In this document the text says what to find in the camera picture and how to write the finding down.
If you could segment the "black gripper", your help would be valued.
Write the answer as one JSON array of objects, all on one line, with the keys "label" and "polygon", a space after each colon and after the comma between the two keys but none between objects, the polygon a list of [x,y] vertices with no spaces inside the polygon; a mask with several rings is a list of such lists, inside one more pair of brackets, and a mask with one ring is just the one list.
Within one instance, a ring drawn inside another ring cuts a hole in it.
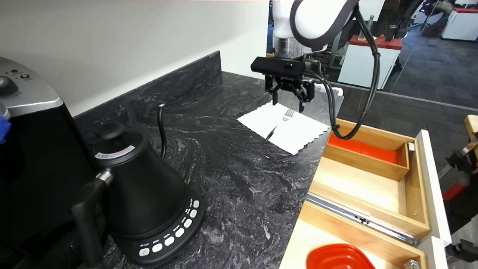
[{"label": "black gripper", "polygon": [[272,105],[278,103],[278,91],[285,90],[299,99],[299,110],[315,97],[312,82],[305,81],[306,67],[299,60],[257,57],[251,70],[266,76],[264,91],[270,96]]}]

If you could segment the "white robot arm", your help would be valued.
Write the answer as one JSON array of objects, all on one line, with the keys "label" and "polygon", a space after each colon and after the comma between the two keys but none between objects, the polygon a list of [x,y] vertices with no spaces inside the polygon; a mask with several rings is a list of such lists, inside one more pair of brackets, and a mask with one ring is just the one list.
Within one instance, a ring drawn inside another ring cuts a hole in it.
[{"label": "white robot arm", "polygon": [[315,97],[312,82],[305,82],[303,57],[323,49],[358,15],[358,0],[272,0],[272,48],[251,63],[251,70],[266,78],[264,91],[278,103],[278,91],[299,99],[299,110]]}]

